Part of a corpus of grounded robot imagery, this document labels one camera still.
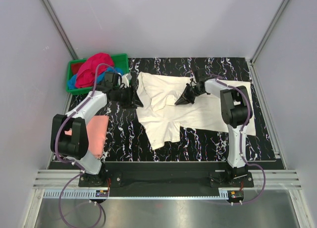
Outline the cream white t shirt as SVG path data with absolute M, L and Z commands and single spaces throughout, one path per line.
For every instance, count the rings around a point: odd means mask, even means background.
M 220 99 L 213 94 L 198 96 L 194 104 L 175 105 L 189 82 L 188 77 L 139 73 L 137 95 L 144 106 L 136 112 L 152 149 L 163 147 L 165 142 L 179 142 L 181 127 L 228 131 Z

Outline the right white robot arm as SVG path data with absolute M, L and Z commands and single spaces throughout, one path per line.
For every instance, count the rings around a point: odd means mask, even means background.
M 247 127 L 253 115 L 248 91 L 245 86 L 234 87 L 217 78 L 199 81 L 186 87 L 174 103 L 177 105 L 193 104 L 202 94 L 213 94 L 220 98 L 221 117 L 229 133 L 229 154 L 225 175 L 218 183 L 226 182 L 237 186 L 248 175 L 248 162 L 245 157 Z

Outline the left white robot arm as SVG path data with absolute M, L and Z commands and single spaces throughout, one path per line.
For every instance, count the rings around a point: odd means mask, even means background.
M 99 86 L 67 114 L 56 114 L 52 123 L 51 151 L 60 162 L 78 166 L 83 173 L 90 176 L 89 179 L 95 186 L 104 185 L 107 174 L 102 162 L 88 149 L 86 126 L 108 101 L 118 102 L 124 109 L 144 106 L 132 86 L 115 89 Z

